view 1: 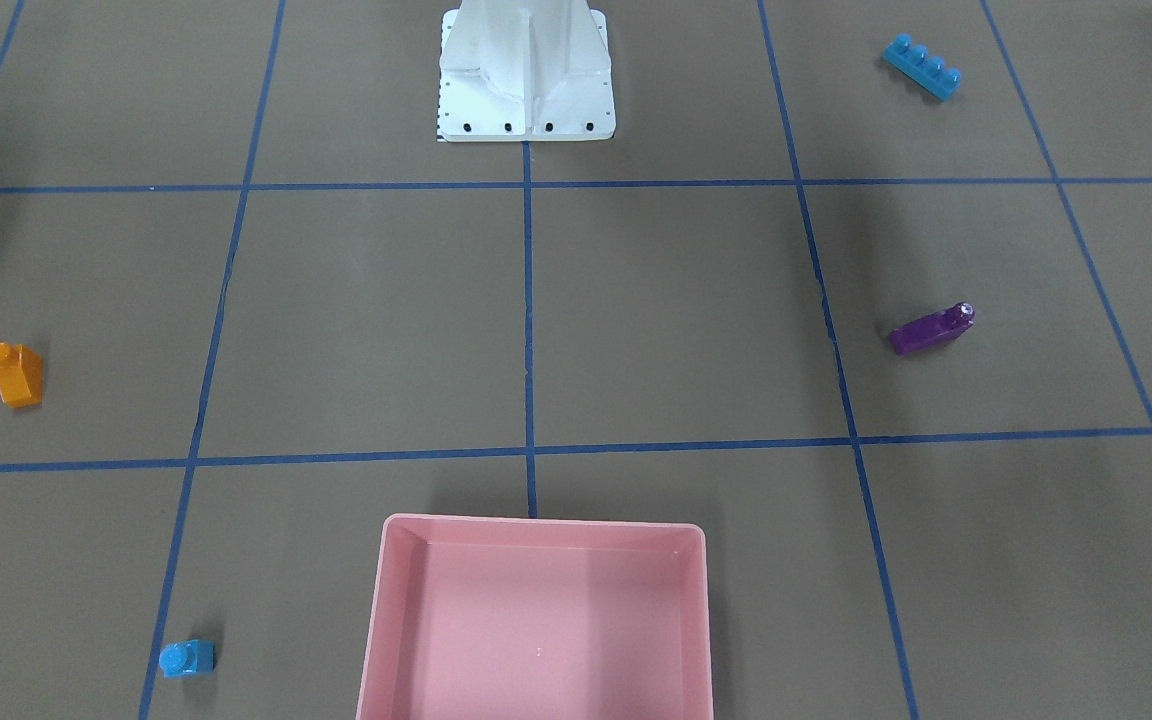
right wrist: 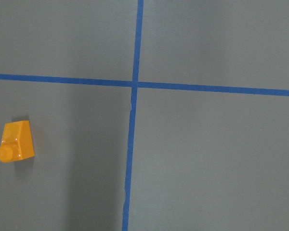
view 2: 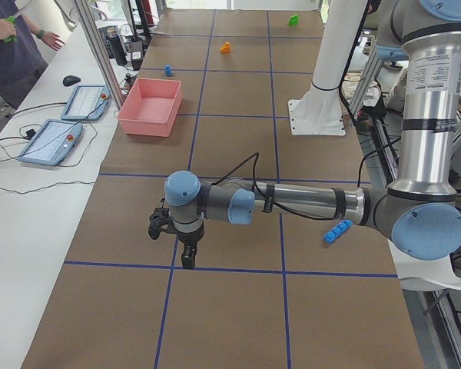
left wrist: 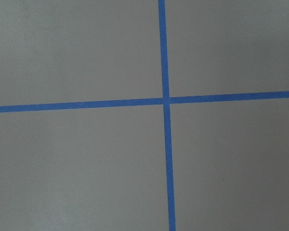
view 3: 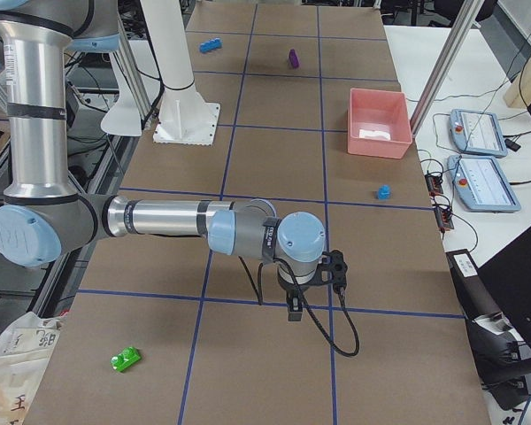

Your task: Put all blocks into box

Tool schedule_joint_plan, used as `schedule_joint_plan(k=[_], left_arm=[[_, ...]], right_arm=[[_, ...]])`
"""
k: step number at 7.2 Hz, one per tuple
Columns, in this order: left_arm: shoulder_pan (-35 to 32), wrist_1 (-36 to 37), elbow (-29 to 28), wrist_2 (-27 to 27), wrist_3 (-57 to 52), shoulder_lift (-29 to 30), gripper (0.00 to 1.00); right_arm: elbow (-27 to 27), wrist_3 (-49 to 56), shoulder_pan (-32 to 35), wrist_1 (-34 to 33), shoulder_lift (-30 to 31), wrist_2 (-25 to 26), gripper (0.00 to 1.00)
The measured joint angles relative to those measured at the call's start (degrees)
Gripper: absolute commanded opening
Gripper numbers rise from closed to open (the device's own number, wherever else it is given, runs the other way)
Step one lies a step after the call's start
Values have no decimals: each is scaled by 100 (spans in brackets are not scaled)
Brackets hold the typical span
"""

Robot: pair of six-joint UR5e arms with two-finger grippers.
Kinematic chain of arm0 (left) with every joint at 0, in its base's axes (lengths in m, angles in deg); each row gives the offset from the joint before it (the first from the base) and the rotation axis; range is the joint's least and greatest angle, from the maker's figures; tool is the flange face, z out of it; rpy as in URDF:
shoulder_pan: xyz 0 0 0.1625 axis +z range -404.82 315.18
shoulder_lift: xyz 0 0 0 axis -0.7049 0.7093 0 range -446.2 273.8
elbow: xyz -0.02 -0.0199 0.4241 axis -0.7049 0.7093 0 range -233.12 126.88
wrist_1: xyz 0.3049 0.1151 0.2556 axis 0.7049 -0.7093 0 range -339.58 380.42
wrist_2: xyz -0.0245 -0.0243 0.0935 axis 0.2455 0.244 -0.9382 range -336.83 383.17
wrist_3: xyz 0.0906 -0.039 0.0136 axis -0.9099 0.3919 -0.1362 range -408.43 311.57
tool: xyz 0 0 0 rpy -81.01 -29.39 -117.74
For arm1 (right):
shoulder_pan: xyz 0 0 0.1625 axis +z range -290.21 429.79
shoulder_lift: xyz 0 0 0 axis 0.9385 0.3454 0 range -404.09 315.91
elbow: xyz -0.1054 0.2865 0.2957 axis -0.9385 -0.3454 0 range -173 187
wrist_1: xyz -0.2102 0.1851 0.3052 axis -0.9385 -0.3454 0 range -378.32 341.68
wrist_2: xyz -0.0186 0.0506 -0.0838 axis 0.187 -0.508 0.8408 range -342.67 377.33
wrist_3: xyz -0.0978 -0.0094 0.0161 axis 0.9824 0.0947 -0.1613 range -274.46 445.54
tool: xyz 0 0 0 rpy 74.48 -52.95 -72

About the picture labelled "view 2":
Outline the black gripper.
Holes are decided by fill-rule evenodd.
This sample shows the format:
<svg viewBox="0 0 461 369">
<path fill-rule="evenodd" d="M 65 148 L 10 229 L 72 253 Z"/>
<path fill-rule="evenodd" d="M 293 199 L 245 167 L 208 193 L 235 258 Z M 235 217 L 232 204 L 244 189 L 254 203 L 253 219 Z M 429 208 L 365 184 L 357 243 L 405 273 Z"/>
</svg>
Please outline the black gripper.
<svg viewBox="0 0 461 369">
<path fill-rule="evenodd" d="M 204 226 L 201 225 L 197 230 L 192 232 L 177 232 L 177 239 L 184 244 L 184 250 L 181 254 L 181 265 L 183 269 L 194 269 L 196 258 L 197 243 L 204 236 Z"/>
</svg>

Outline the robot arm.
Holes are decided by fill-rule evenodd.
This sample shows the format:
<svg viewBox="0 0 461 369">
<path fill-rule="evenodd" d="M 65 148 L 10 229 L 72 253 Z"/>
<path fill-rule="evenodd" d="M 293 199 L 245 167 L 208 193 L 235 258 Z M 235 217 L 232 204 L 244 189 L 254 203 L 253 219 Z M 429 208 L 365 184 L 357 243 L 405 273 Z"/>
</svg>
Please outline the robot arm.
<svg viewBox="0 0 461 369">
<path fill-rule="evenodd" d="M 226 174 L 215 182 L 178 171 L 148 233 L 175 234 L 184 268 L 195 266 L 207 219 L 249 224 L 275 209 L 316 221 L 347 219 L 377 230 L 405 254 L 444 258 L 461 246 L 461 214 L 449 184 L 461 78 L 461 1 L 384 1 L 376 50 L 409 62 L 396 179 L 384 190 L 311 188 L 245 181 Z"/>
</svg>

